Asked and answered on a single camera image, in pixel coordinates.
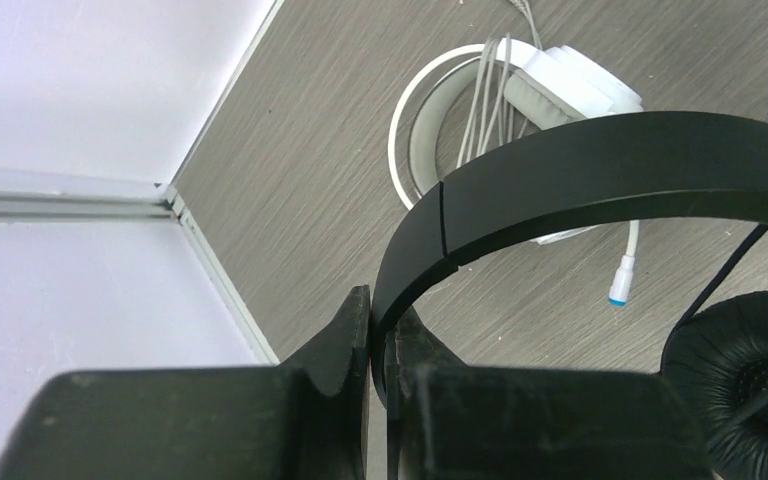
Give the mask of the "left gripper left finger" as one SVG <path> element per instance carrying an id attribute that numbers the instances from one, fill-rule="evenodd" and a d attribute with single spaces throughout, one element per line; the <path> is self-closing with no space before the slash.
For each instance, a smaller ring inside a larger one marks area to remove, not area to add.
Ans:
<path id="1" fill-rule="evenodd" d="M 362 479 L 370 292 L 285 361 L 75 371 L 32 399 L 0 479 Z"/>

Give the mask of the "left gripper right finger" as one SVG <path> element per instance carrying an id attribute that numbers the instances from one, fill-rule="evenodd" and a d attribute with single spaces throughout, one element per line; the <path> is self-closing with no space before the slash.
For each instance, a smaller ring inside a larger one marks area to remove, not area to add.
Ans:
<path id="1" fill-rule="evenodd" d="M 708 479 L 662 378 L 470 366 L 409 310 L 385 338 L 392 479 Z"/>

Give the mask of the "black headphones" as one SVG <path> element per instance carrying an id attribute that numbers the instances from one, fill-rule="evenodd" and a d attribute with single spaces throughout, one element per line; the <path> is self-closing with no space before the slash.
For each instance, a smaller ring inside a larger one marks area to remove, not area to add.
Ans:
<path id="1" fill-rule="evenodd" d="M 710 478 L 768 479 L 768 123 L 742 117 L 575 122 L 494 149 L 433 186 L 397 227 L 375 283 L 370 365 L 381 402 L 387 334 L 461 267 L 549 233 L 672 217 L 755 224 L 677 321 L 652 375 L 696 425 Z"/>

